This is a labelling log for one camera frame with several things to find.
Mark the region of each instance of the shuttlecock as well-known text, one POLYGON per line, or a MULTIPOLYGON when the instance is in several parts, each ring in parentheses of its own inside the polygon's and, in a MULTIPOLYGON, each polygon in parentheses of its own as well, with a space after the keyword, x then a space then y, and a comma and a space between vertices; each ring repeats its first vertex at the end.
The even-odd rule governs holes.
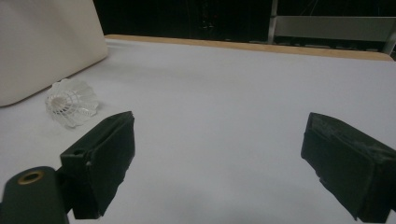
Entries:
POLYGON ((93 89, 76 78, 55 82, 47 91, 47 112, 67 127, 83 124, 96 114, 98 105, 93 89))

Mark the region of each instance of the beige container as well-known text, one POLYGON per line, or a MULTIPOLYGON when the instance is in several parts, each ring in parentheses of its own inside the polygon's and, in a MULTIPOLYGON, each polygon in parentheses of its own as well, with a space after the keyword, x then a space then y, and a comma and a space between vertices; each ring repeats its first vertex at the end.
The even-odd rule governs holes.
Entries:
POLYGON ((0 1, 0 105, 14 104, 106 55, 92 0, 0 1))

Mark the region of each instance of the table edge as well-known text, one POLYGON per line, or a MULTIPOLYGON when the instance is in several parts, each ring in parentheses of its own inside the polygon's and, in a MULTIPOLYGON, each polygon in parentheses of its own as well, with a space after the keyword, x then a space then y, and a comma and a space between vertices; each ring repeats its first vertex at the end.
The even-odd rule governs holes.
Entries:
POLYGON ((226 48, 226 49, 246 49, 246 50, 267 51, 274 53, 393 62, 393 59, 388 54, 381 52, 371 52, 371 51, 356 51, 356 50, 344 50, 344 49, 314 49, 314 48, 279 46, 279 45, 235 43, 235 42, 226 42, 226 41, 223 42, 223 41, 213 41, 213 40, 181 39, 181 38, 154 37, 154 36, 141 36, 141 35, 105 35, 105 38, 140 41, 140 42, 193 45, 193 46, 205 46, 205 47, 226 48))

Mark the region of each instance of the plastic shuttlecock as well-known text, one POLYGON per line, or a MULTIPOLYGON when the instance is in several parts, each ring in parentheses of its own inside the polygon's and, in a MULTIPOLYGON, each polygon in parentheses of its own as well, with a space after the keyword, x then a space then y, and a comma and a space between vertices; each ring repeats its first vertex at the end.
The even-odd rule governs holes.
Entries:
POLYGON ((47 112, 64 126, 76 127, 96 114, 96 95, 85 81, 62 79, 47 91, 47 112))

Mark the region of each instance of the metal frame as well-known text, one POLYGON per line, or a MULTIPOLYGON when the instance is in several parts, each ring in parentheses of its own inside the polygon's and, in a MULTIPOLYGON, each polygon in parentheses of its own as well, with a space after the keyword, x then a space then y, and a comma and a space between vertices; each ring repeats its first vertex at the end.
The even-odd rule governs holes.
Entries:
POLYGON ((391 54, 396 44, 396 17, 277 16, 273 0, 268 44, 276 35, 308 38, 385 42, 382 52, 391 54))

